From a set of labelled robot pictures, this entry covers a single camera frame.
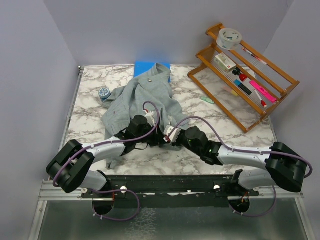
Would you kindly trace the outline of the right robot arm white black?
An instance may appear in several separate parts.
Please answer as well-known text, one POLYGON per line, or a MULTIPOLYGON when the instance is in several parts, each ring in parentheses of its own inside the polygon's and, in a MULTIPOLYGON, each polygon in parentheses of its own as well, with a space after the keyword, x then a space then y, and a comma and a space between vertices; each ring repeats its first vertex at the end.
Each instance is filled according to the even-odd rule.
POLYGON ((307 164, 291 148, 282 142, 270 147, 234 147, 209 140, 196 126, 187 130, 179 128, 167 135, 172 145, 184 147, 196 154, 208 165, 239 165, 252 170, 236 172, 229 189, 240 196, 257 187, 278 186, 292 193, 302 190, 307 164))

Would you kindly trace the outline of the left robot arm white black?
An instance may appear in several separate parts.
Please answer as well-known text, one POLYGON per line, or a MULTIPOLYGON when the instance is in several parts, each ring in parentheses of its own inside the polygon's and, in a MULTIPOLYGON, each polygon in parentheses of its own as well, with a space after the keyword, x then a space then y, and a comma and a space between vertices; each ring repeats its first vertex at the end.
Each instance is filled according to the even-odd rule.
POLYGON ((90 169, 92 164, 122 157, 135 150, 140 143, 158 146, 163 142, 158 124, 159 116, 151 111, 145 115, 136 115, 126 129, 105 141, 81 144, 72 139, 48 164, 46 173, 65 193, 87 188, 101 198, 106 197, 111 186, 102 172, 90 169))

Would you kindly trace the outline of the grey zip-up jacket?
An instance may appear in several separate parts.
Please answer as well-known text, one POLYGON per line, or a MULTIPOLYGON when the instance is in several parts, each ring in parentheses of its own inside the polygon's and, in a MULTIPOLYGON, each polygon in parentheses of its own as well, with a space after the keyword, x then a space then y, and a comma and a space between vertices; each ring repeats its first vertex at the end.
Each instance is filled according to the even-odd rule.
POLYGON ((149 111, 158 109, 161 113, 159 128, 176 126, 187 116, 183 114, 180 103, 173 99, 173 91, 168 82, 171 70, 156 63, 148 71, 134 77, 126 86, 114 89, 102 102, 106 108, 101 121, 105 126, 104 138, 107 140, 127 128, 136 115, 144 115, 143 107, 149 111))

